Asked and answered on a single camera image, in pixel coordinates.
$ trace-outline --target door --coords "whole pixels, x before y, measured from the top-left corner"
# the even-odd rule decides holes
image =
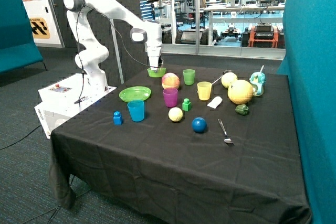
[[[64,47],[50,0],[23,0],[34,42],[42,47]]]

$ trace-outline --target teal partition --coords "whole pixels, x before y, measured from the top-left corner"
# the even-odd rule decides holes
[[[313,223],[336,223],[336,5],[334,0],[286,0],[286,56]]]
[[[0,7],[0,73],[43,61],[22,0],[0,0]]]

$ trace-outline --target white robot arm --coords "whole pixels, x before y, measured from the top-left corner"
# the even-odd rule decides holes
[[[112,19],[121,19],[133,28],[130,36],[135,43],[146,43],[149,65],[157,70],[161,64],[162,30],[161,25],[154,20],[142,21],[116,0],[64,0],[70,28],[78,43],[86,50],[75,57],[78,67],[83,68],[89,76],[90,84],[94,89],[103,91],[107,88],[106,75],[98,66],[107,59],[108,49],[95,38],[87,19],[87,13],[96,10],[103,16]]]

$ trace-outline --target yellow sign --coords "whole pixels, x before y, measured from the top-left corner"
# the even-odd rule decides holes
[[[47,22],[43,18],[30,18],[29,20],[34,39],[50,38]]]

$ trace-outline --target blue cup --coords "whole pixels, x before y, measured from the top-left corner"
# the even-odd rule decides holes
[[[134,122],[140,122],[145,118],[145,103],[141,100],[134,100],[127,104],[131,118]]]

